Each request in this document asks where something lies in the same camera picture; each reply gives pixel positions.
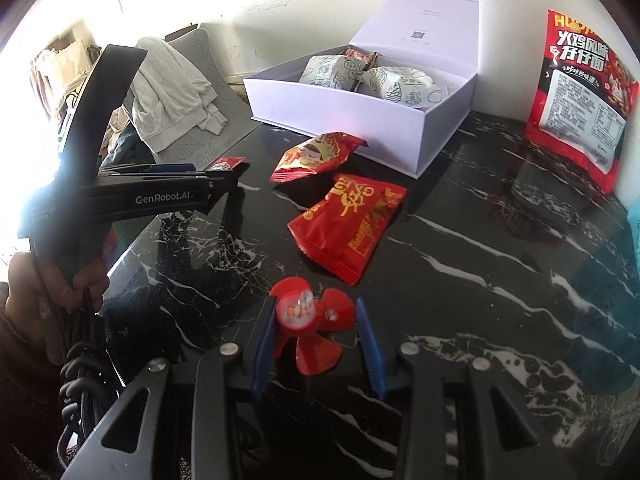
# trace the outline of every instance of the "lavender box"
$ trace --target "lavender box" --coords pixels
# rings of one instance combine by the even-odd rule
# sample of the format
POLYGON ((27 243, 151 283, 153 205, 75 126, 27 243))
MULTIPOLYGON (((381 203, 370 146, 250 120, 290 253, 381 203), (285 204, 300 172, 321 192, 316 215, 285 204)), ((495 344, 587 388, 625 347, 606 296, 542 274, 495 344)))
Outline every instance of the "lavender box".
POLYGON ((446 84, 449 95, 424 112, 358 92, 298 83, 310 57, 244 80, 254 119, 309 136, 342 131, 365 139, 357 153, 418 178, 471 109, 478 73, 478 0, 388 0, 350 45, 379 52, 377 66, 410 66, 446 84))

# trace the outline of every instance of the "red fan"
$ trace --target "red fan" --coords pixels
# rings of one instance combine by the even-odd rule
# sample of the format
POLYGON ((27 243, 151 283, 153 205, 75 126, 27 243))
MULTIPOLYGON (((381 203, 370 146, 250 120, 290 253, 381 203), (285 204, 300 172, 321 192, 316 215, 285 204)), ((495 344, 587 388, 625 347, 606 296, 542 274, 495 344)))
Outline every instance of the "red fan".
POLYGON ((318 375, 333 368, 340 359, 342 347, 316 331, 350 329, 356 320, 350 298, 337 288, 328 288, 322 298, 316 300, 309 282, 297 276, 278 282, 269 295, 278 298, 276 319, 280 328, 274 358, 280 357, 289 339, 297 337, 296 367, 301 374, 318 375))

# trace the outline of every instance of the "human hand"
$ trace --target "human hand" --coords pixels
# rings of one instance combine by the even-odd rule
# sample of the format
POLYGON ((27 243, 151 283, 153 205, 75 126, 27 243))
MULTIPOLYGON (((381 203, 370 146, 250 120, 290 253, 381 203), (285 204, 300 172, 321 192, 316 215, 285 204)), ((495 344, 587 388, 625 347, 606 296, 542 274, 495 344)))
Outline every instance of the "human hand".
MULTIPOLYGON (((117 243, 118 235, 111 226, 101 256, 76 272, 76 290, 71 289, 56 264, 38 261, 38 268, 53 303, 72 312, 84 305, 84 288, 89 287, 94 310, 98 312, 102 307, 102 295, 109 286, 105 260, 110 258, 117 243)), ((43 297, 31 253, 15 253, 9 262, 9 297, 4 310, 20 334, 37 347, 46 344, 38 299, 43 297)))

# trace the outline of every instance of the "nutrition label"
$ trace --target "nutrition label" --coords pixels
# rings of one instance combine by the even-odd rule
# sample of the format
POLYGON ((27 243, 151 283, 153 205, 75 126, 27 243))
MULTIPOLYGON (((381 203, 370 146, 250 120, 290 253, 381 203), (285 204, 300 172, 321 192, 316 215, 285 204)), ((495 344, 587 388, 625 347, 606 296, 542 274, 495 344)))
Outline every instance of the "nutrition label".
POLYGON ((611 106, 576 80, 554 70, 540 118, 540 129, 583 152, 604 173, 613 165, 614 152, 625 120, 611 106))

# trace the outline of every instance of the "box flap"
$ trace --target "box flap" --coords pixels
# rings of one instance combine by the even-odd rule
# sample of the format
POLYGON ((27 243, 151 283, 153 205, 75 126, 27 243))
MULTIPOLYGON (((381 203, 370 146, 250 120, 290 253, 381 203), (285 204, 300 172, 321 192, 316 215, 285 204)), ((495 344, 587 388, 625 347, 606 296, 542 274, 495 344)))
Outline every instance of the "box flap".
POLYGON ((478 66, 478 0, 388 0, 351 40, 478 66))

